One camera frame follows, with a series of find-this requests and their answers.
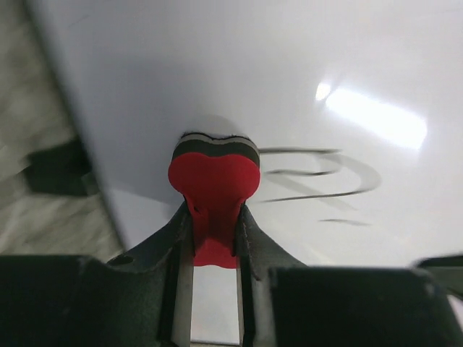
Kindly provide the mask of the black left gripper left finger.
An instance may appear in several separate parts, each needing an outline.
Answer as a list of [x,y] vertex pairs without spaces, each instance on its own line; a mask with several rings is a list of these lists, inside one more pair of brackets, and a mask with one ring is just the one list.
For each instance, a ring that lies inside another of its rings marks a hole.
[[1,258],[3,346],[188,346],[190,214],[109,262]]

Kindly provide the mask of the small black-framed whiteboard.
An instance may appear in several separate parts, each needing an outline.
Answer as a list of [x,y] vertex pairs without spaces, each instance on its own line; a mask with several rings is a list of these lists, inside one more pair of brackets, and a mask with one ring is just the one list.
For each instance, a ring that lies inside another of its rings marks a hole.
[[29,1],[125,248],[187,132],[260,151],[247,206],[308,266],[462,255],[460,1]]

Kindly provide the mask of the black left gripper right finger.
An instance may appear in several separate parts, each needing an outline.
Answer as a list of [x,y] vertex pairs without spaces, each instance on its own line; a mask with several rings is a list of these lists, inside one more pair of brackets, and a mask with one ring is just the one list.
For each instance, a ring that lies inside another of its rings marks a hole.
[[460,346],[449,295],[462,297],[462,256],[409,268],[316,267],[239,213],[235,250],[241,346]]

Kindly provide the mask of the red and black eraser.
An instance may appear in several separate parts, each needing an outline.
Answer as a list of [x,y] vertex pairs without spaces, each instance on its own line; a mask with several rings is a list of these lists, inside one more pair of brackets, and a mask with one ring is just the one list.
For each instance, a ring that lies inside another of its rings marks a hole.
[[168,178],[192,216],[194,265],[236,268],[239,213],[260,185],[255,143],[239,135],[185,133],[174,148]]

